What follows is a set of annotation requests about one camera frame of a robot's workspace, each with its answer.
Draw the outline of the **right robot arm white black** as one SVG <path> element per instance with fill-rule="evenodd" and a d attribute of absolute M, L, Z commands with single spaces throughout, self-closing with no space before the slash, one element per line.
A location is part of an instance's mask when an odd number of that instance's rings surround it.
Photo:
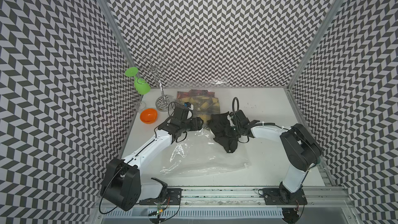
<path fill-rule="evenodd" d="M 282 143 L 290 165 L 279 185 L 278 196 L 287 204 L 291 197 L 302 190 L 310 169 L 320 162 L 323 149 L 302 124 L 284 128 L 271 122 L 249 121 L 241 110 L 229 115 L 239 135 Z"/>

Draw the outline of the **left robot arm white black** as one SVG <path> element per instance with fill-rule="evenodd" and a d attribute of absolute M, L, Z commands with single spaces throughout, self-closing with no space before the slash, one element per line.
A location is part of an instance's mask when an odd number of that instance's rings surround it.
<path fill-rule="evenodd" d="M 122 159 L 111 160 L 102 181 L 101 199 L 124 211 L 145 200 L 166 201 L 167 183 L 154 177 L 143 182 L 141 176 L 150 162 L 183 133 L 202 129 L 204 121 L 193 116 L 193 109 L 189 102 L 176 103 L 172 114 L 154 129 L 154 135 L 144 145 Z"/>

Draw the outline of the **clear plastic vacuum bag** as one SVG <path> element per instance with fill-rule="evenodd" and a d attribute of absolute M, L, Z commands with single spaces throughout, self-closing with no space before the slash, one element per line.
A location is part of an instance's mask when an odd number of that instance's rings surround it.
<path fill-rule="evenodd" d="M 191 89 L 178 91 L 188 92 Z M 215 93 L 219 99 L 220 114 L 231 113 L 232 93 L 229 88 L 199 89 Z M 195 115 L 204 121 L 200 131 L 189 132 L 177 144 L 167 148 L 162 153 L 159 171 L 167 177 L 194 177 L 201 175 L 229 173 L 245 170 L 251 162 L 246 148 L 238 139 L 238 147 L 234 153 L 227 153 L 224 148 L 214 141 L 214 135 L 207 125 L 211 115 Z"/>

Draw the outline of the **yellow plaid shirt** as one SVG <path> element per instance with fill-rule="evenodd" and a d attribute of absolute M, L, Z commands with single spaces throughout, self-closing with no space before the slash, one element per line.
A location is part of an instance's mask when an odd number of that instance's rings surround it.
<path fill-rule="evenodd" d="M 193 105 L 193 113 L 195 115 L 211 115 L 220 113 L 220 103 L 219 99 L 216 97 L 197 95 L 181 98 L 180 101 L 182 103 L 189 102 Z"/>

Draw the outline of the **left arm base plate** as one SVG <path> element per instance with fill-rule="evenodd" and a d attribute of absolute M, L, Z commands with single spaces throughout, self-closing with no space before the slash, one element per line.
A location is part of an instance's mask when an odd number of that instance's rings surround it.
<path fill-rule="evenodd" d="M 139 205 L 179 205 L 182 188 L 169 188 L 167 183 L 152 177 L 142 183 Z"/>

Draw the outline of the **red black plaid shirt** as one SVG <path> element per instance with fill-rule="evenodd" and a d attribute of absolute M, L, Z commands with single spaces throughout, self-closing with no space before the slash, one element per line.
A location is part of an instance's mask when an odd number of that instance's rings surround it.
<path fill-rule="evenodd" d="M 188 92 L 182 92 L 182 91 L 177 92 L 178 99 L 183 99 L 183 98 L 193 97 L 193 96 L 215 97 L 215 93 L 212 91 L 199 90 L 199 89 L 191 89 Z"/>

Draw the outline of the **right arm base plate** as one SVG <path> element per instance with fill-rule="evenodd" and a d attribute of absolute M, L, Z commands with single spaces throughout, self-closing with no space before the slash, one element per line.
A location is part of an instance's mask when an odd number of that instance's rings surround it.
<path fill-rule="evenodd" d="M 286 189 L 263 188 L 262 196 L 266 205 L 308 205 L 302 188 L 295 193 L 291 193 Z"/>

